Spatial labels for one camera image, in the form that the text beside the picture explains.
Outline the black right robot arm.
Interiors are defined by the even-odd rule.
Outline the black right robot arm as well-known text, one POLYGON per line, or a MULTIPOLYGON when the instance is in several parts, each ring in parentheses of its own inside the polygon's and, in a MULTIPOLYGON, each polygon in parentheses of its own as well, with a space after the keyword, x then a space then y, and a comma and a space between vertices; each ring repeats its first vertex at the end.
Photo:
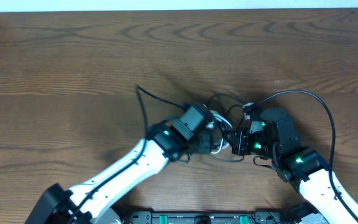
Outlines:
POLYGON ((233 154, 270 160, 270 169, 306 200, 288 216, 291 222, 320 216, 326 223, 358 223, 358 203, 344 189, 331 163, 302 145, 286 109, 258 108, 247 116, 248 128, 225 128, 223 139, 233 154))

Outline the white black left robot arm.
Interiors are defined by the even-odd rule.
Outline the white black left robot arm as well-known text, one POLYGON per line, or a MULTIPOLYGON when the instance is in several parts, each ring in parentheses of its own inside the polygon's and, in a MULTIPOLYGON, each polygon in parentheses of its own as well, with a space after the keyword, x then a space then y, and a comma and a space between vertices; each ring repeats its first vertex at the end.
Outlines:
POLYGON ((205 105, 193 104, 171 125, 163 120, 147 128, 145 137, 128 154, 98 175, 68 190, 59 184, 49 187, 26 222, 98 223, 128 191, 179 160, 215 128, 227 131, 231 125, 205 105))

